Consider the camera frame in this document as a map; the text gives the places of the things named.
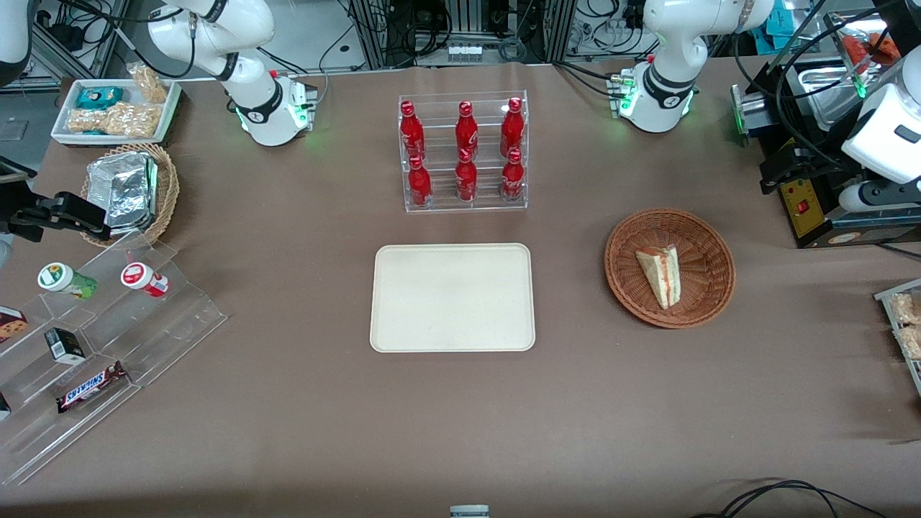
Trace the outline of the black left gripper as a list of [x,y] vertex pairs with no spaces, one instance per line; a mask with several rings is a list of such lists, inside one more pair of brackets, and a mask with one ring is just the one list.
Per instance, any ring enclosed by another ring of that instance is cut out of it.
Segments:
[[760,190],[764,196],[768,196],[790,181],[830,174],[851,177],[858,173],[858,166],[853,161],[838,162],[835,165],[816,156],[805,147],[800,147],[796,143],[786,143],[759,165],[759,171],[762,174]]

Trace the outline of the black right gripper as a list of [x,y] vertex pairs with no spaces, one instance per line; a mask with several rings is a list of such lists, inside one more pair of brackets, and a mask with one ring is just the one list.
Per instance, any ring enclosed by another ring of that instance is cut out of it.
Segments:
[[[110,240],[111,227],[106,225],[106,211],[69,191],[59,191],[53,198],[33,193],[29,184],[1,184],[1,233],[19,236],[30,242],[42,242],[45,229],[73,230],[95,240]],[[42,201],[48,217],[22,218]]]

